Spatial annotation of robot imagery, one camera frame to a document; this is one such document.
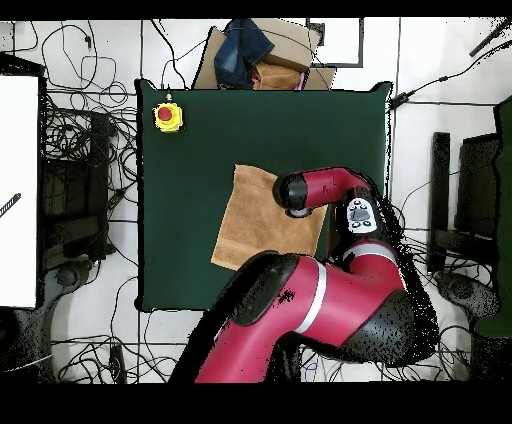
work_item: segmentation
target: table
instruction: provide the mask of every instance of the table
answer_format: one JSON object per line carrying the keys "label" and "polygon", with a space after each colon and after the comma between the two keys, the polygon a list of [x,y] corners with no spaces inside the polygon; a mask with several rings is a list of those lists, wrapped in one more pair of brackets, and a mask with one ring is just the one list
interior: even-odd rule
{"label": "table", "polygon": [[[210,263],[235,164],[273,174],[330,166],[365,171],[384,189],[390,83],[370,92],[176,90],[185,131],[163,134],[165,91],[136,81],[138,309],[210,308],[232,271]],[[324,224],[317,254],[327,254]]]}

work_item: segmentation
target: blue cloth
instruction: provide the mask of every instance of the blue cloth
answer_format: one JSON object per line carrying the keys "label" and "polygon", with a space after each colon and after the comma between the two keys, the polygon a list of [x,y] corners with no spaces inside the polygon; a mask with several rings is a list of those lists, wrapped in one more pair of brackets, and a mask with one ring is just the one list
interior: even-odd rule
{"label": "blue cloth", "polygon": [[275,47],[251,19],[233,19],[214,59],[217,84],[252,88],[252,72]]}

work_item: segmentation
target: red button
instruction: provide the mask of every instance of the red button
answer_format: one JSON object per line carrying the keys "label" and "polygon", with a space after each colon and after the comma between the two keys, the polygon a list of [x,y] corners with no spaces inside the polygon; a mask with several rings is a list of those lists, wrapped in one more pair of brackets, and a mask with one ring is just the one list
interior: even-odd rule
{"label": "red button", "polygon": [[160,110],[158,111],[158,117],[162,120],[162,121],[170,121],[171,118],[172,118],[172,112],[171,112],[171,109],[169,109],[168,107],[162,107],[160,108]]}

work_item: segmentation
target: white panel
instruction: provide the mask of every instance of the white panel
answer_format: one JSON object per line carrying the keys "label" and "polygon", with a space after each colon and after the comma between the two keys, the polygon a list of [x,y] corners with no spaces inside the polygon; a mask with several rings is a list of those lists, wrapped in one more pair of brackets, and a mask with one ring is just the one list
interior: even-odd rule
{"label": "white panel", "polygon": [[0,76],[0,208],[20,200],[0,217],[0,305],[34,307],[38,80]]}

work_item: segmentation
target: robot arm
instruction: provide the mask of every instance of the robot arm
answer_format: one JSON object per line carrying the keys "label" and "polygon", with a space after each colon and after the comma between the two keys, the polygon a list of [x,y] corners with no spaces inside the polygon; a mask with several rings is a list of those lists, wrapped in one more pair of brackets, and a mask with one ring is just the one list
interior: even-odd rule
{"label": "robot arm", "polygon": [[195,381],[263,381],[274,346],[290,332],[361,361],[400,359],[414,340],[414,314],[368,184],[345,168],[321,169],[278,178],[274,197],[295,217],[337,203],[339,261],[277,252],[250,259],[233,281],[250,289]]}

